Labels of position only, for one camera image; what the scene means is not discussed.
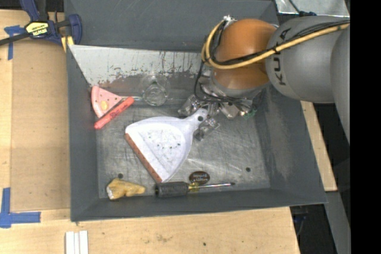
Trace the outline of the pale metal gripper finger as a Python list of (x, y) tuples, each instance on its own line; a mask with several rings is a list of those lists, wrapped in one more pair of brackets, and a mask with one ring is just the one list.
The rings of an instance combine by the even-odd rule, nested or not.
[(215, 118), (207, 118), (199, 125), (193, 136), (196, 140), (204, 140), (219, 127), (220, 124)]
[(180, 116), (190, 116), (201, 107), (200, 101), (195, 95), (190, 95), (185, 103), (178, 109)]

